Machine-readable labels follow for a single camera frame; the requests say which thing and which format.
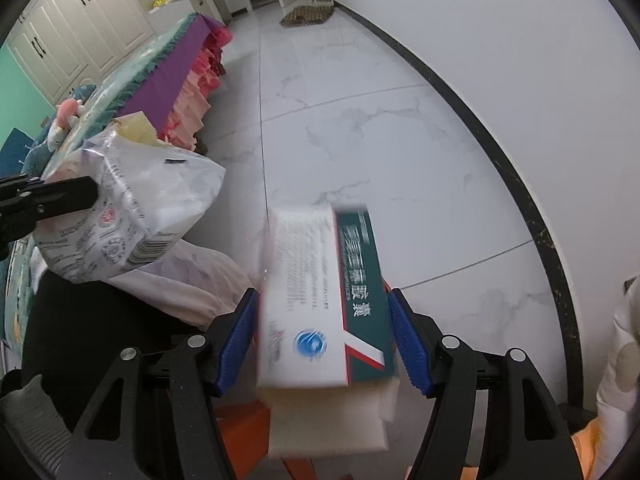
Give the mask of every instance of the brown rug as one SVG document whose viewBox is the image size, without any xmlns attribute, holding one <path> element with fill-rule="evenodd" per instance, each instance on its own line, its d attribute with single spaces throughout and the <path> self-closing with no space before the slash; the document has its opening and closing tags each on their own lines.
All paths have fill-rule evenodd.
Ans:
<svg viewBox="0 0 640 480">
<path fill-rule="evenodd" d="M 283 27 L 299 27 L 300 25 L 314 25 L 324 23 L 334 13 L 334 6 L 300 5 L 280 20 Z"/>
</svg>

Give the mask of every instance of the bed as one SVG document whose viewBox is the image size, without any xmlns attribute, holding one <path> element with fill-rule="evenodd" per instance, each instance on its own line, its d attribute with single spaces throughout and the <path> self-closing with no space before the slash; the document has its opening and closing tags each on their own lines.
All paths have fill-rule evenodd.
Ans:
<svg viewBox="0 0 640 480">
<path fill-rule="evenodd" d="M 159 138 L 182 148 L 195 148 L 194 133 L 202 127 L 209 104 L 206 95 L 224 73 L 222 47 L 232 39 L 223 24 L 190 14 L 166 33 L 141 46 L 112 72 L 86 101 L 87 112 L 46 163 L 47 178 L 85 139 L 101 132 L 114 118 L 142 111 Z M 0 303 L 0 338 L 18 355 L 29 318 L 31 235 L 18 240 L 8 264 L 0 269 L 4 303 Z"/>
</svg>

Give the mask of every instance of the pink plush toy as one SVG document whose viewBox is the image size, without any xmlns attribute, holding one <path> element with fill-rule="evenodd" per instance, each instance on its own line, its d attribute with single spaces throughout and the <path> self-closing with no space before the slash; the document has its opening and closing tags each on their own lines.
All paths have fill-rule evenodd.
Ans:
<svg viewBox="0 0 640 480">
<path fill-rule="evenodd" d="M 58 105 L 56 118 L 53 119 L 47 135 L 47 147 L 51 153 L 62 145 L 78 117 L 83 115 L 85 111 L 86 108 L 82 105 L 81 100 L 65 99 Z"/>
</svg>

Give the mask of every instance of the marble tile floor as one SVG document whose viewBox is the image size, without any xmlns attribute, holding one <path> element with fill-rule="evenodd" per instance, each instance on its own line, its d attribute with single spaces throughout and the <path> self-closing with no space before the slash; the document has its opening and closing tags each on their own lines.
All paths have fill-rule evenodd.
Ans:
<svg viewBox="0 0 640 480">
<path fill-rule="evenodd" d="M 282 28 L 261 7 L 230 25 L 227 74 L 202 138 L 227 170 L 188 233 L 258 285 L 268 207 L 365 203 L 383 275 L 416 312 L 473 348 L 520 346 L 564 400 L 561 334 L 535 245 L 506 186 L 459 117 L 398 54 L 339 9 L 323 25 Z M 253 361 L 224 403 L 251 397 Z M 320 480 L 401 479 L 431 411 L 401 369 L 390 451 L 315 460 Z M 486 398 L 469 462 L 477 462 Z M 252 479 L 288 478 L 265 460 Z"/>
</svg>

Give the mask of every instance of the wardrobe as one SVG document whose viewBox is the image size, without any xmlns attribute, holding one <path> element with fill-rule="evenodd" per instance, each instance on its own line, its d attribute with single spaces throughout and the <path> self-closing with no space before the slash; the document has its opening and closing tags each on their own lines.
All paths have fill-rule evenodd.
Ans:
<svg viewBox="0 0 640 480">
<path fill-rule="evenodd" d="M 137 0 L 32 0 L 18 22 L 12 53 L 52 104 L 154 35 Z"/>
</svg>

